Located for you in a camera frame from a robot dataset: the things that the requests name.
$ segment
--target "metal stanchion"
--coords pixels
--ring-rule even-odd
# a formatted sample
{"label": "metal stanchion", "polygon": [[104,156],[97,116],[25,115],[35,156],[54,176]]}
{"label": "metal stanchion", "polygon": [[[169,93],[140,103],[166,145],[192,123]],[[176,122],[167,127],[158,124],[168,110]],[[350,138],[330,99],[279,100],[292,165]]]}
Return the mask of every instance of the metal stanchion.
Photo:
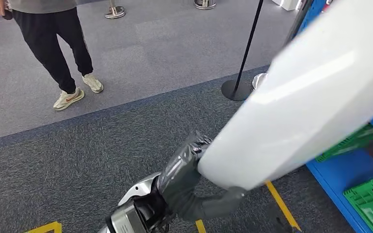
{"label": "metal stanchion", "polygon": [[123,6],[116,6],[115,0],[109,0],[109,12],[105,14],[105,18],[121,18],[125,15]]}
{"label": "metal stanchion", "polygon": [[233,101],[245,100],[251,94],[251,91],[252,91],[252,88],[249,85],[240,83],[240,81],[241,81],[242,71],[244,70],[245,62],[247,61],[248,52],[250,51],[251,42],[254,37],[256,24],[259,19],[259,13],[261,12],[261,7],[262,7],[263,2],[264,0],[259,0],[258,2],[258,8],[256,9],[254,23],[252,24],[252,28],[250,32],[250,38],[248,39],[247,48],[245,49],[244,59],[242,59],[241,69],[239,69],[237,80],[236,81],[228,80],[224,82],[224,84],[221,86],[222,94],[228,99],[233,100]]}
{"label": "metal stanchion", "polygon": [[217,4],[216,0],[194,0],[195,7],[200,10],[210,10]]}

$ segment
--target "yellow line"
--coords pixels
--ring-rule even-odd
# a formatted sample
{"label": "yellow line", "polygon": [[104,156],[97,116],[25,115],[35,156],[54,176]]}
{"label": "yellow line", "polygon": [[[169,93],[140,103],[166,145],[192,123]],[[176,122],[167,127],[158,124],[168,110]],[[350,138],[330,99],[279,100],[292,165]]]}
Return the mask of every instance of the yellow line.
{"label": "yellow line", "polygon": [[59,222],[51,222],[49,224],[43,225],[41,227],[35,228],[33,230],[27,231],[26,233],[46,233],[49,231],[54,231],[54,233],[62,232],[62,225]]}
{"label": "yellow line", "polygon": [[195,224],[197,225],[199,233],[206,233],[205,226],[203,225],[202,220],[196,220]]}
{"label": "yellow line", "polygon": [[285,217],[287,218],[288,222],[292,227],[296,227],[299,231],[301,230],[300,226],[298,223],[295,221],[294,217],[292,216],[291,212],[285,205],[284,201],[282,198],[279,196],[278,192],[276,191],[274,185],[271,182],[265,182],[267,185],[268,189],[270,190],[272,196],[274,197],[275,201],[279,205],[279,208],[281,208],[282,212],[284,213]]}

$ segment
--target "white sneaker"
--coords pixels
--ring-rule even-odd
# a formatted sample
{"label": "white sneaker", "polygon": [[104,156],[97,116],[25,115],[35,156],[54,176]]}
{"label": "white sneaker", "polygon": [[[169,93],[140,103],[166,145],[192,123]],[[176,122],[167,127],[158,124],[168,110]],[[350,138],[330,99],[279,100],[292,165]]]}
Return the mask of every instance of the white sneaker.
{"label": "white sneaker", "polygon": [[62,91],[61,96],[55,102],[55,104],[53,105],[53,108],[56,111],[64,110],[68,108],[72,103],[82,99],[84,96],[85,96],[84,91],[79,89],[79,87],[76,87],[75,93],[73,94],[68,94],[65,91]]}
{"label": "white sneaker", "polygon": [[97,80],[93,74],[86,74],[85,76],[82,76],[82,80],[91,88],[93,92],[100,93],[103,91],[102,83],[99,82],[99,80]]}

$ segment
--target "dark gray carpet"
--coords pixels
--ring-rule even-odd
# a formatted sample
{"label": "dark gray carpet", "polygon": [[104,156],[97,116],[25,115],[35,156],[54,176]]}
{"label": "dark gray carpet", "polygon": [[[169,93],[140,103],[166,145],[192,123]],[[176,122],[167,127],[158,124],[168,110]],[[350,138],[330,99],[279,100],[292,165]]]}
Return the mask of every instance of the dark gray carpet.
{"label": "dark gray carpet", "polygon": [[[249,82],[266,70],[246,71],[243,79]],[[220,92],[220,85],[233,77],[0,138],[0,233],[53,221],[62,223],[66,233],[96,232],[125,191],[162,169],[189,132],[217,135],[241,104]],[[352,232],[305,168],[275,185],[305,232]],[[220,191],[208,181],[197,189],[202,195]],[[209,233],[277,233],[276,217],[283,219],[261,187],[237,212],[204,223]],[[179,220],[171,229],[196,232],[194,223]]]}

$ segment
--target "black pants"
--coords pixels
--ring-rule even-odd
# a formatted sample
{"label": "black pants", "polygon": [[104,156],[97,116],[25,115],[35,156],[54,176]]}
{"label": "black pants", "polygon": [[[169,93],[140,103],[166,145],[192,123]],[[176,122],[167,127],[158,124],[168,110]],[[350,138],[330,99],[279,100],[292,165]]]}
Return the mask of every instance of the black pants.
{"label": "black pants", "polygon": [[92,73],[92,61],[76,8],[48,14],[29,14],[14,10],[13,16],[38,61],[62,90],[68,94],[74,93],[75,81],[71,77],[56,35],[61,36],[71,47],[79,72],[83,76]]}

